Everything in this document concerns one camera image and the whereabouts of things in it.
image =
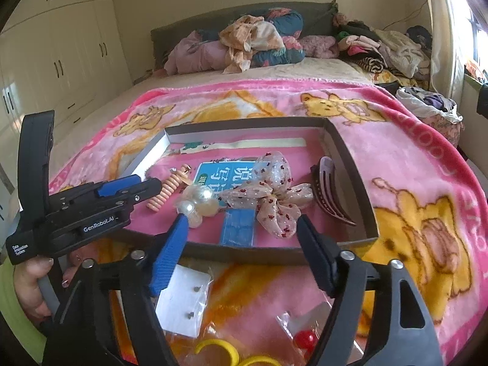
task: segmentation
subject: white wardrobe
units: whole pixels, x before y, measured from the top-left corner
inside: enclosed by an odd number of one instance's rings
[[[16,187],[26,114],[55,111],[54,143],[131,87],[112,0],[21,0],[0,34],[0,164]]]

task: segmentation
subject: white card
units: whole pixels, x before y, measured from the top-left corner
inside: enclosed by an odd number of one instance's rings
[[[161,291],[156,304],[156,315],[161,328],[197,338],[210,282],[210,275],[176,265],[168,287]]]

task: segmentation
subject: window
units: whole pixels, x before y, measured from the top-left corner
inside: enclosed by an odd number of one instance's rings
[[[466,0],[451,0],[451,3],[463,60],[473,59],[481,70],[488,72],[488,35],[481,30]]]

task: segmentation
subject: red bead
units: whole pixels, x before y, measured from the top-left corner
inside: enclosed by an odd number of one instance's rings
[[[313,330],[301,330],[293,338],[293,342],[302,350],[313,351],[319,339]]]

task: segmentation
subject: pearl hair accessory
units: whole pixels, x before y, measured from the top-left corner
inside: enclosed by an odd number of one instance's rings
[[[202,224],[203,217],[212,217],[219,211],[219,201],[214,191],[200,184],[192,184],[185,188],[181,198],[175,204],[178,213],[188,218],[191,228]]]

